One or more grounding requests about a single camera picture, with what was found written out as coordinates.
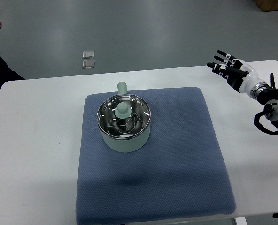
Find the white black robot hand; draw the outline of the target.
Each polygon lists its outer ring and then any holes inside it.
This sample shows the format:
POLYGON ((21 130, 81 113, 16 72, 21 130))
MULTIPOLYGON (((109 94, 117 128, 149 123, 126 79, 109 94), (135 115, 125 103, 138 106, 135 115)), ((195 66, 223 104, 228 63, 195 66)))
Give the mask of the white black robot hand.
POLYGON ((259 92, 269 88, 269 85, 258 77, 258 73, 244 60, 238 59, 221 50, 214 56, 217 62, 209 62, 207 66, 218 74, 238 93, 246 93, 257 99, 259 92))

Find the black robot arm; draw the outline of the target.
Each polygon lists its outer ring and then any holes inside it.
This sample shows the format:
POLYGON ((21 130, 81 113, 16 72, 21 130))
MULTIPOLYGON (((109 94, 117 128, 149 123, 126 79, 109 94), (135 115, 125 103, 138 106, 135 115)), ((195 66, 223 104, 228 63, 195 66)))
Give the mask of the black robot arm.
POLYGON ((270 74, 270 85, 262 85, 256 92, 256 100, 262 104, 263 110, 254 116, 254 125, 262 132, 269 135, 278 135, 278 89, 275 85, 274 74, 270 74), (268 130, 260 123, 264 116, 277 129, 268 130))

